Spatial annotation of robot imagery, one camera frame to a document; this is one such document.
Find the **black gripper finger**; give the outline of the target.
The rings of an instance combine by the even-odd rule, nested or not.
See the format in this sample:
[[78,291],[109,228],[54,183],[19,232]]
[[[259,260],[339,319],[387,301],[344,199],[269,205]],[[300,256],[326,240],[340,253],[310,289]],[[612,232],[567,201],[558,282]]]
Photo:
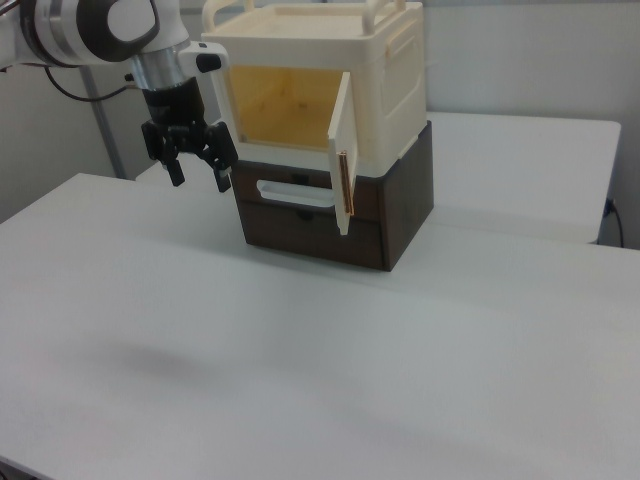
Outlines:
[[153,121],[143,123],[141,131],[149,158],[161,163],[174,187],[182,185],[185,178],[177,159],[178,149],[168,131]]
[[220,121],[201,128],[196,155],[213,170],[218,191],[231,188],[230,172],[237,163],[237,151],[227,125]]

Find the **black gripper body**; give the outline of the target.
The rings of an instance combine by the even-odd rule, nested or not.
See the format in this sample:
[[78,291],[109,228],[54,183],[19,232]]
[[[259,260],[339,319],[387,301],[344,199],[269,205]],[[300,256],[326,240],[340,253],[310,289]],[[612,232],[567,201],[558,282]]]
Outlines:
[[205,107],[195,78],[160,90],[143,90],[151,119],[142,125],[149,154],[161,154],[171,141],[180,152],[194,153],[205,146]]

